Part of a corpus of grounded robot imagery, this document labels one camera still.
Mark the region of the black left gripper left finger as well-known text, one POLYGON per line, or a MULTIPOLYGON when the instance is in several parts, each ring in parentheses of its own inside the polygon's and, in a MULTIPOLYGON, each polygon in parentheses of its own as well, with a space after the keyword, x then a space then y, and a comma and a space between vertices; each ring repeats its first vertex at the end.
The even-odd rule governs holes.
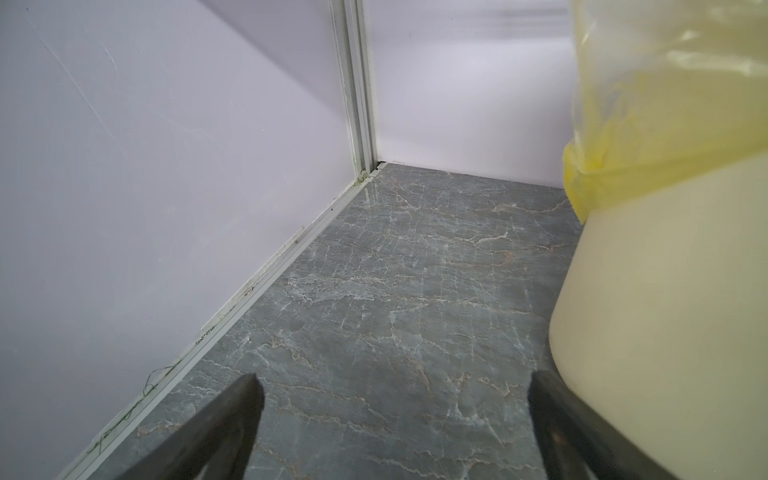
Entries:
POLYGON ((240 376, 122 479, 241 479, 265 407, 258 377, 240 376))

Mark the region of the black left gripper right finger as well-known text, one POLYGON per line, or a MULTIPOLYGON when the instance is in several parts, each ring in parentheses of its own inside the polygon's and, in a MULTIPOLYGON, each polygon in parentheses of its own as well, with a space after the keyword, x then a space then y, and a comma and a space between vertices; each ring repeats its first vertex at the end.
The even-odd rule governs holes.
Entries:
POLYGON ((535 371, 529 413, 549 479, 672 479, 551 371, 535 371))

